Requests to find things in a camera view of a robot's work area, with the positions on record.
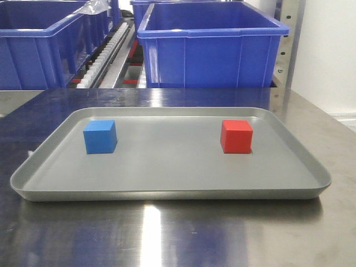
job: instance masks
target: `red cube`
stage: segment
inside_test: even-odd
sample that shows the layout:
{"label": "red cube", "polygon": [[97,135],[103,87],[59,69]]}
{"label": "red cube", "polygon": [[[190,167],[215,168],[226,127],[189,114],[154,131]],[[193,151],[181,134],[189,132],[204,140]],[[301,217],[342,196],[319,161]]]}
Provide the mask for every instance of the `red cube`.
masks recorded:
{"label": "red cube", "polygon": [[253,131],[248,121],[223,120],[220,142],[224,153],[251,153]]}

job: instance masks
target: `plastic bin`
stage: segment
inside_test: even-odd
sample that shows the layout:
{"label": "plastic bin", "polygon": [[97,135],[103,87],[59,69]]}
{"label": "plastic bin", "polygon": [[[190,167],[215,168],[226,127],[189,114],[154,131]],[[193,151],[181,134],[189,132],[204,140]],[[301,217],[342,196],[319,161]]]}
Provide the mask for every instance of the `plastic bin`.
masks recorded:
{"label": "plastic bin", "polygon": [[107,12],[84,1],[0,2],[0,89],[66,87],[109,32]]}
{"label": "plastic bin", "polygon": [[173,2],[194,2],[194,1],[206,1],[206,0],[132,0],[130,4],[133,7],[133,17],[135,22],[135,31],[139,28],[142,19],[150,4],[154,3],[173,3]]}
{"label": "plastic bin", "polygon": [[118,0],[108,0],[110,4],[110,10],[107,12],[107,16],[109,19],[109,24],[112,23],[112,27],[116,27],[118,23],[121,21],[121,11],[119,8]]}
{"label": "plastic bin", "polygon": [[269,87],[289,28],[245,2],[155,3],[137,36],[149,87]]}

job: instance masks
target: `table surface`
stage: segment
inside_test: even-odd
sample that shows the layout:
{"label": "table surface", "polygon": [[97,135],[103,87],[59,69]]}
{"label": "table surface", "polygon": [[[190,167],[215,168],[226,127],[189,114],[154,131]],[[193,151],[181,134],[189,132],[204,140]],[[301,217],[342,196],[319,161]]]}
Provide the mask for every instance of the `table surface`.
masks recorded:
{"label": "table surface", "polygon": [[[73,111],[255,106],[325,165],[312,200],[29,202],[9,178]],[[0,120],[0,266],[356,266],[356,134],[299,95],[262,89],[42,92]]]}

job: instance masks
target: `bin rim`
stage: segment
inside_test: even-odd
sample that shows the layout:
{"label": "bin rim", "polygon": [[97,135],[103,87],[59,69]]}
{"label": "bin rim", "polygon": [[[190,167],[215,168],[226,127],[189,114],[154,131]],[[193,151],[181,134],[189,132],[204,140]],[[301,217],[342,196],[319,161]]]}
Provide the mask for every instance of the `bin rim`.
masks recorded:
{"label": "bin rim", "polygon": [[222,2],[222,0],[130,0],[132,6],[147,6],[153,3],[204,3],[204,2]]}
{"label": "bin rim", "polygon": [[[0,1],[0,5],[6,4],[6,2],[51,2],[51,1],[34,1],[34,0],[6,0]],[[56,0],[54,2],[63,2],[63,3],[71,3],[71,2],[79,2],[74,0]],[[48,28],[45,29],[26,29],[26,28],[18,28],[18,29],[0,29],[0,37],[52,37],[56,35],[60,30],[71,24],[72,22],[76,21],[80,17],[84,16],[84,14],[79,13],[71,13],[61,20],[55,22],[54,24],[50,25]]]}
{"label": "bin rim", "polygon": [[191,2],[175,1],[174,3],[152,3],[147,9],[142,22],[137,31],[137,38],[139,39],[153,39],[153,38],[204,38],[204,37],[243,37],[243,36],[281,36],[289,33],[289,27],[277,19],[263,13],[259,9],[253,7],[246,2],[217,2],[217,1],[201,1],[195,3],[219,3],[219,4],[240,4],[253,9],[258,14],[264,16],[275,27],[257,27],[257,28],[214,28],[214,29],[154,29],[146,30],[147,24],[150,20],[152,11],[155,5],[175,5],[175,4],[190,4]]}

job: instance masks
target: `gray tray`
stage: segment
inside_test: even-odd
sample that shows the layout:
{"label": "gray tray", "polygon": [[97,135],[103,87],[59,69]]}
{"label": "gray tray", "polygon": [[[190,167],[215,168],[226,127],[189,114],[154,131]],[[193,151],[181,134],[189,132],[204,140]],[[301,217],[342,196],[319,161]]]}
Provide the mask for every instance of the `gray tray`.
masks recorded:
{"label": "gray tray", "polygon": [[[89,120],[112,119],[112,154],[87,155]],[[248,120],[251,154],[224,154],[222,120]],[[71,114],[11,177],[31,201],[311,199],[327,170],[269,111],[245,107],[98,107]]]}

